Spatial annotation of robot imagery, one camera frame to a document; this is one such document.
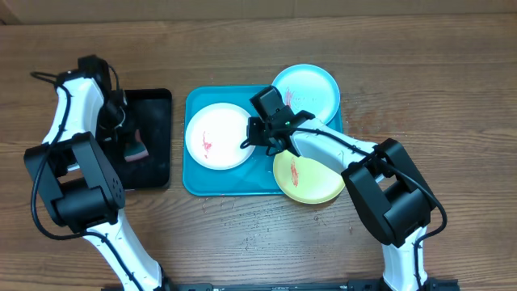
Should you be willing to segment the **green and pink sponge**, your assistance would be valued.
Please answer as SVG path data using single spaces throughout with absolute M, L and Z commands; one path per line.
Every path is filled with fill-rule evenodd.
M 149 155 L 144 142 L 141 140 L 140 130 L 132 133 L 125 142 L 124 159 L 126 162 L 135 162 Z

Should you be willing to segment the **yellow-green plate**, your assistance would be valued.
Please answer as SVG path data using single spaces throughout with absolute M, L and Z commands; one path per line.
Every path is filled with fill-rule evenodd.
M 342 177 L 310 158 L 285 150 L 273 162 L 273 175 L 280 190 L 304 204 L 321 204 L 334 199 L 344 188 Z

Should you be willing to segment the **light blue plate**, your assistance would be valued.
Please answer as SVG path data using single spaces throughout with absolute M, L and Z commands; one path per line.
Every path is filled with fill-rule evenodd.
M 295 114 L 307 111 L 341 131 L 340 90 L 326 70 L 310 64 L 292 65 L 281 71 L 272 85 Z

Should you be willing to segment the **white plate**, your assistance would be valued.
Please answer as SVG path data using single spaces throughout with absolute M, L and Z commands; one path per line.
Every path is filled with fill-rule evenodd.
M 247 139 L 250 114 L 231 103 L 215 103 L 199 110 L 188 122 L 185 143 L 188 153 L 201 166 L 229 170 L 243 164 L 255 146 L 242 149 Z

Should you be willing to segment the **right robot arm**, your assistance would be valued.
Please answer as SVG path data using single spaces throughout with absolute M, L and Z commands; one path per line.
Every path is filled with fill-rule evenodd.
M 398 141 L 359 141 L 308 112 L 251 117 L 246 135 L 243 147 L 264 146 L 268 155 L 287 150 L 340 174 L 360 220 L 383 247 L 385 285 L 424 288 L 422 242 L 431 236 L 431 211 L 443 206 Z

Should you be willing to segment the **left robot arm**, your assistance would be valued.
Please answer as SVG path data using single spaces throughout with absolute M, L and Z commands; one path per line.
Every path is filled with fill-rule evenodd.
M 76 72 L 33 72 L 58 95 L 52 127 L 41 145 L 26 150 L 32 181 L 31 213 L 44 236 L 84 238 L 103 256 L 124 290 L 169 290 L 124 213 L 123 185 L 95 139 L 104 94 L 95 77 Z

